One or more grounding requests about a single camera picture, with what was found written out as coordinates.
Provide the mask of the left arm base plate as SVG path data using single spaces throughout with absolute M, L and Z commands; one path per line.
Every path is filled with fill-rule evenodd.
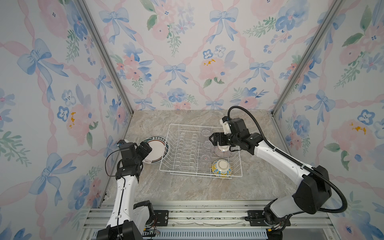
M 154 210 L 154 213 L 149 213 L 148 218 L 144 218 L 143 228 L 149 227 L 167 227 L 169 222 L 169 211 L 168 210 Z

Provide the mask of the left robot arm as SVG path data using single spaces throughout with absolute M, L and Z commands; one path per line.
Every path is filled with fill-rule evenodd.
M 126 140 L 117 143 L 122 159 L 117 164 L 115 179 L 117 194 L 112 215 L 105 229 L 99 230 L 97 240 L 142 240 L 146 226 L 154 221 L 150 201 L 134 203 L 143 160 L 151 153 L 148 143 L 139 145 Z

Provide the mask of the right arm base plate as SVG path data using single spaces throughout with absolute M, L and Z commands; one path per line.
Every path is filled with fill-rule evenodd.
M 269 227 L 282 228 L 284 224 L 291 226 L 287 217 L 278 218 L 273 213 L 263 210 L 248 210 L 245 221 L 249 222 L 252 227 Z

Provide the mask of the plain white plate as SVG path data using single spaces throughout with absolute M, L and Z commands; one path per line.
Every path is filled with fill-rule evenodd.
M 152 151 L 149 155 L 143 160 L 145 164 L 155 165 L 159 164 L 163 157 L 168 154 L 169 145 L 165 138 L 161 136 L 152 136 L 143 140 L 143 142 L 147 143 Z

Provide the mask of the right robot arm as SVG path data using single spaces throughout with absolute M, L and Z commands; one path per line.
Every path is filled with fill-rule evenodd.
M 212 133 L 210 142 L 224 151 L 247 151 L 277 168 L 292 180 L 297 190 L 291 196 L 271 201 L 263 210 L 263 220 L 277 225 L 283 218 L 299 214 L 315 214 L 332 196 L 327 181 L 328 172 L 323 167 L 312 168 L 268 143 L 259 133 L 250 133 L 243 119 L 221 119 L 223 132 Z

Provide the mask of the watermelon pattern plate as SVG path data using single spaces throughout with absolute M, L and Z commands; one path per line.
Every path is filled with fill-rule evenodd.
M 168 144 L 163 144 L 163 143 L 153 144 L 151 142 L 150 146 L 153 148 L 153 150 L 150 156 L 148 156 L 148 158 L 149 158 L 149 163 L 152 165 L 159 164 L 169 154 Z

